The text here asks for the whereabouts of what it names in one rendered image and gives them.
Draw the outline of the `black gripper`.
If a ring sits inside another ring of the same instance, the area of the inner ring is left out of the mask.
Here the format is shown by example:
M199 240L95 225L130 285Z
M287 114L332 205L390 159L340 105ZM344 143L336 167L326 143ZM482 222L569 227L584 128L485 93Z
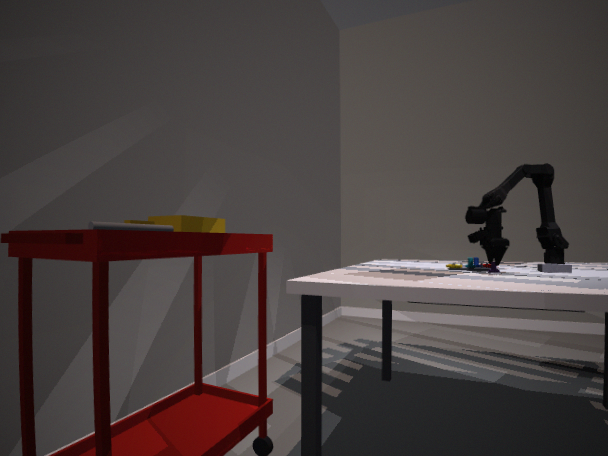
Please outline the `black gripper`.
M507 251L506 246L509 246L509 241L502 238L502 225L501 224L485 224L489 238L487 240L481 240L480 246L485 250L489 264L494 261L495 265L499 266L505 252Z

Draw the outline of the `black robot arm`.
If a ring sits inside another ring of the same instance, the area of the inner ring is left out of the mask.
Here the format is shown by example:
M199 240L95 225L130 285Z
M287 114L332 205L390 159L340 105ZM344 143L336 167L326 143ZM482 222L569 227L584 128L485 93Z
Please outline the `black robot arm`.
M554 180L554 168L551 164L520 165L498 187L483 195L479 207L469 206L466 213L468 224L501 224L501 212L507 212L500 206L506 199L507 193L517 185L523 177L531 178L538 189L539 205L542 224L536 228L539 242L544 252L544 262L548 264L565 264L564 249L569 243L564 239L561 229L556 223L551 185ZM489 210L486 210L489 209ZM491 209L491 210L490 210ZM468 235L469 243L477 243L489 238L487 229L480 227L480 231ZM556 246L556 247L554 247Z

